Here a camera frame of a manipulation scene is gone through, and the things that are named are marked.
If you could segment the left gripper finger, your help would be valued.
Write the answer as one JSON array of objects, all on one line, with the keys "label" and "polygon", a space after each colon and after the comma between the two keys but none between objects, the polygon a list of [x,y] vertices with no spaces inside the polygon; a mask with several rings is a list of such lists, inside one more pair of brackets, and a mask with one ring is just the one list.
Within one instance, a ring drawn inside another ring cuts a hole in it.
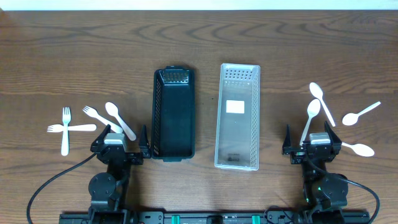
[{"label": "left gripper finger", "polygon": [[141,129],[141,135],[139,138],[139,148],[142,153],[151,153],[150,144],[147,137],[146,125],[143,125]]},{"label": "left gripper finger", "polygon": [[109,124],[106,125],[106,127],[103,129],[102,133],[93,141],[91,146],[100,146],[101,144],[104,144],[104,139],[107,134],[111,132],[111,126]]}]

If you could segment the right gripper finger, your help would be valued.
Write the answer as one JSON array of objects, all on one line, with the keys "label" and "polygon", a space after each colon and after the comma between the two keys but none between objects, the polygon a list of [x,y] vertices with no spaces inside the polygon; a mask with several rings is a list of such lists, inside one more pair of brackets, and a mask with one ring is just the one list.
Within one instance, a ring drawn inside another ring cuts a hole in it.
[{"label": "right gripper finger", "polygon": [[336,145],[341,145],[341,143],[342,143],[341,139],[332,130],[332,128],[330,127],[328,121],[324,122],[324,126],[325,126],[325,131],[327,132],[327,134],[328,134],[328,136],[330,138],[331,144],[332,145],[335,145],[335,144]]},{"label": "right gripper finger", "polygon": [[285,139],[284,139],[282,148],[283,149],[291,149],[292,148],[289,125],[287,125],[287,127],[286,127],[286,135],[285,135]]}]

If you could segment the white plastic fork diagonal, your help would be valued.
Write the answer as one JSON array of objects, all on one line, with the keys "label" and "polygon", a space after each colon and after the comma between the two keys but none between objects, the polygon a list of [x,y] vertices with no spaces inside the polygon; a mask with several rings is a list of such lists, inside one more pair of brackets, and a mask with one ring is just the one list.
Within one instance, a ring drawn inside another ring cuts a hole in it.
[{"label": "white plastic fork diagonal", "polygon": [[106,126],[107,126],[107,125],[110,125],[110,126],[111,126],[111,130],[114,131],[115,133],[122,133],[122,132],[123,132],[123,129],[122,129],[120,126],[118,126],[117,124],[115,124],[115,123],[109,121],[108,119],[106,119],[106,118],[100,116],[100,115],[98,114],[98,112],[97,112],[96,109],[94,109],[94,108],[92,108],[92,107],[90,107],[90,106],[85,106],[85,107],[82,109],[82,111],[83,111],[84,113],[86,113],[88,116],[90,116],[90,117],[92,117],[92,118],[95,118],[95,119],[98,119],[98,120],[101,121],[104,125],[106,125]]}]

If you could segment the white plastic spoon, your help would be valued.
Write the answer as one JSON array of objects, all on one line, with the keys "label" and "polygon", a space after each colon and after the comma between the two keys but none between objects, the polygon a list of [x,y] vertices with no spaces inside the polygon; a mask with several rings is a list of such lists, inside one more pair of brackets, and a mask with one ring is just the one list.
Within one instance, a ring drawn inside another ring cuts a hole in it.
[{"label": "white plastic spoon", "polygon": [[112,102],[107,102],[105,104],[105,109],[108,112],[109,115],[113,116],[116,118],[116,120],[118,121],[118,123],[121,125],[123,131],[125,132],[125,134],[127,135],[127,137],[131,140],[131,141],[135,141],[136,140],[136,134],[134,133],[134,131],[126,124],[126,122],[122,119],[122,117],[119,115],[119,108]]},{"label": "white plastic spoon", "polygon": [[333,117],[332,117],[332,115],[330,113],[330,110],[328,109],[326,103],[323,100],[323,90],[321,89],[321,87],[318,84],[316,84],[315,82],[311,82],[309,84],[309,89],[310,89],[311,94],[315,98],[320,100],[320,103],[321,103],[321,105],[322,105],[322,107],[323,107],[323,109],[324,109],[324,111],[326,113],[327,118],[329,119],[330,124],[333,127],[335,127],[336,123],[335,123],[335,121],[334,121],[334,119],[333,119]]},{"label": "white plastic spoon", "polygon": [[319,113],[320,107],[321,107],[321,103],[320,103],[320,100],[318,100],[318,99],[314,99],[309,103],[309,105],[307,107],[308,120],[303,129],[303,133],[300,138],[300,145],[303,144],[303,142],[307,136],[307,133],[308,133],[308,130],[310,127],[310,123],[311,123],[312,119]]},{"label": "white plastic spoon", "polygon": [[373,110],[374,108],[378,107],[380,104],[381,104],[381,102],[378,101],[378,102],[368,106],[367,108],[363,109],[359,113],[348,113],[348,114],[344,115],[344,117],[342,119],[342,123],[345,126],[352,126],[358,122],[358,119],[361,115]]},{"label": "white plastic spoon", "polygon": [[348,144],[342,142],[341,145],[352,149],[359,156],[372,157],[375,155],[374,150],[365,144]]}]

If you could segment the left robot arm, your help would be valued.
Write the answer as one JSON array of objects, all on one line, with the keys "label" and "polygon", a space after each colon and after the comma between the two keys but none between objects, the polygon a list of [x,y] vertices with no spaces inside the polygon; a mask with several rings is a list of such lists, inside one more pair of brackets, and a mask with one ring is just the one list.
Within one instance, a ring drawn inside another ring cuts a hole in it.
[{"label": "left robot arm", "polygon": [[137,223],[137,215],[125,207],[131,167],[150,159],[146,126],[139,137],[139,152],[127,152],[126,137],[112,133],[110,125],[93,141],[90,151],[107,165],[107,171],[96,174],[88,185],[91,195],[89,223]]}]

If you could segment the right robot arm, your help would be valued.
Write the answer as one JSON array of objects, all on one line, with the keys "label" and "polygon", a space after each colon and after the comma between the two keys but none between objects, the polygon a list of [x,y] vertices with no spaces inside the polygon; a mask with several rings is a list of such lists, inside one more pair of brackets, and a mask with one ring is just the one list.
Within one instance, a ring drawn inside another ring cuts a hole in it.
[{"label": "right robot arm", "polygon": [[344,223],[341,208],[346,206],[348,184],[342,174],[326,171],[325,164],[339,154],[342,141],[328,123],[325,131],[316,133],[311,140],[294,147],[290,126],[282,145],[282,154],[290,156],[290,163],[300,165],[303,177],[303,194],[307,206],[292,215],[293,223]]}]

